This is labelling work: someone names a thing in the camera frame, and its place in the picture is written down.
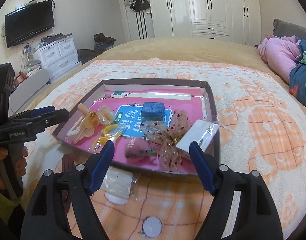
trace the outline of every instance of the hanging bag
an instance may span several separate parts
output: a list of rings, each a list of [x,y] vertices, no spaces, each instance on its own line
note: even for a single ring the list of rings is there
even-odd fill
[[[141,10],[145,11],[145,10],[149,9],[150,7],[151,7],[151,5],[148,2],[148,0],[143,0],[142,6],[141,6]]]
[[[130,8],[134,12],[139,12],[140,8],[141,8],[141,0],[133,0],[132,5],[130,6]]]
[[[124,5],[125,6],[131,6],[132,2],[133,2],[133,0],[124,0]]]

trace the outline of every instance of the television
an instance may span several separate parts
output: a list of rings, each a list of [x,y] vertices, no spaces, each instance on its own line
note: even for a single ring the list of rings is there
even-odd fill
[[[51,0],[19,8],[5,16],[7,48],[16,46],[52,27],[54,27],[54,17]]]

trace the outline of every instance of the wall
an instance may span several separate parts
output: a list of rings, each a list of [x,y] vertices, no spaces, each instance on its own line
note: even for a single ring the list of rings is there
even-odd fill
[[[30,0],[7,0],[0,10],[0,64],[11,62],[16,73],[21,69],[22,48],[20,44],[9,49],[5,48],[1,31],[5,15],[15,10],[18,3]],[[122,17],[118,0],[54,0],[56,8],[53,12],[55,27],[38,35],[33,42],[51,33],[73,33],[77,49],[94,49],[94,35],[104,33],[116,39],[115,45],[126,42]]]
[[[274,18],[306,28],[306,13],[298,0],[260,0],[260,6],[262,40],[264,34],[272,34]]]

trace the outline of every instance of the pink blanket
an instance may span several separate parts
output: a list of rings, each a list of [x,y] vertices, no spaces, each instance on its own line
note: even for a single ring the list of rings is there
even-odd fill
[[[265,38],[259,45],[261,58],[269,67],[289,84],[290,72],[296,67],[295,58],[300,56],[295,36],[282,38]]]

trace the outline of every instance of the blue label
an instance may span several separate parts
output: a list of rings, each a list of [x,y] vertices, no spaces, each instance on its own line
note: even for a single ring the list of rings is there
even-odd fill
[[[124,124],[125,128],[122,135],[127,137],[142,137],[144,134],[141,131],[141,116],[142,106],[120,106],[117,110],[116,120],[120,119],[119,122],[114,122],[118,124]],[[164,114],[164,124],[169,126],[172,117],[172,110],[165,109]]]

